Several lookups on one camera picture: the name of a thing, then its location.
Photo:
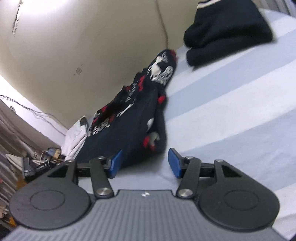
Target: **cluttered items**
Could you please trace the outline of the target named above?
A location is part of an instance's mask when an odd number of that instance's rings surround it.
[[[6,154],[7,160],[15,168],[14,172],[22,173],[26,183],[41,176],[57,164],[64,161],[65,156],[61,155],[61,149],[49,148],[43,151],[41,155],[35,154],[34,157],[17,157],[12,154]]]

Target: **black wire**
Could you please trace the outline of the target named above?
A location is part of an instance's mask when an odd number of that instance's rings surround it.
[[[3,98],[3,99],[7,99],[9,101],[12,101],[18,105],[20,105],[21,107],[25,108],[26,110],[29,110],[30,112],[33,113],[33,115],[35,116],[36,119],[39,119],[39,120],[44,120],[46,123],[50,124],[57,132],[59,132],[60,134],[62,134],[63,136],[65,136],[64,133],[62,133],[61,131],[59,131],[52,123],[50,123],[48,120],[46,120],[43,116],[39,115],[39,114],[45,114],[45,115],[51,115],[52,117],[54,117],[61,125],[63,125],[63,123],[61,123],[54,115],[50,114],[50,113],[46,113],[46,112],[40,112],[40,111],[36,111],[36,110],[33,110],[29,107],[26,107],[22,104],[20,104],[19,102],[17,102],[16,100],[8,97],[8,96],[5,96],[5,95],[0,95],[0,98]]]
[[[163,21],[163,17],[162,17],[161,11],[160,11],[158,0],[155,0],[155,4],[156,4],[156,10],[157,10],[158,15],[159,15],[159,20],[160,20],[161,26],[163,28],[163,33],[165,35],[165,48],[168,49],[168,32],[166,30],[165,23]]]

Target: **electronic device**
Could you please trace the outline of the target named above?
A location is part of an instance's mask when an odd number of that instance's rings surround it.
[[[176,195],[114,194],[107,178],[113,161],[98,157],[79,167],[69,160],[18,190],[9,206],[19,226],[4,241],[285,240],[271,227],[279,212],[275,194],[224,160],[202,163],[171,148],[169,164],[182,178]],[[79,175],[91,177],[93,195],[77,185]]]
[[[41,176],[42,174],[47,172],[51,167],[55,166],[55,164],[51,164],[48,160],[37,165],[31,160],[30,157],[24,157],[22,159],[22,163],[22,175],[27,183]]]

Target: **bed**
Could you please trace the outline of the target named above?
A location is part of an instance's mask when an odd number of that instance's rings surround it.
[[[296,233],[296,19],[261,10],[276,36],[195,69],[183,46],[167,88],[166,152],[122,169],[114,189],[171,189],[177,180],[167,153],[212,163],[224,159],[271,189],[280,201],[274,229],[290,239]],[[79,185],[92,192],[90,179]]]

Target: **red pattern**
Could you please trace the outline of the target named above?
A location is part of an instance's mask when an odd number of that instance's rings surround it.
[[[143,141],[143,146],[145,148],[147,148],[149,141],[150,141],[150,136],[146,136],[144,141]]]
[[[115,115],[113,114],[112,116],[110,116],[109,122],[112,122],[114,120]]]
[[[162,104],[164,100],[165,100],[165,95],[162,95],[161,97],[159,97],[159,98],[157,99],[157,102],[158,102],[159,104]]]
[[[171,52],[171,54],[172,54],[172,56],[174,58],[174,61],[177,62],[176,52],[174,50],[171,50],[170,52]]]
[[[155,146],[150,146],[151,151],[155,151]]]
[[[139,86],[139,91],[142,91],[143,90],[143,81],[145,79],[145,75],[143,75],[140,80],[139,80],[139,83],[138,83],[138,86]]]
[[[97,119],[98,119],[98,117],[93,120],[91,125],[93,125],[96,122]]]

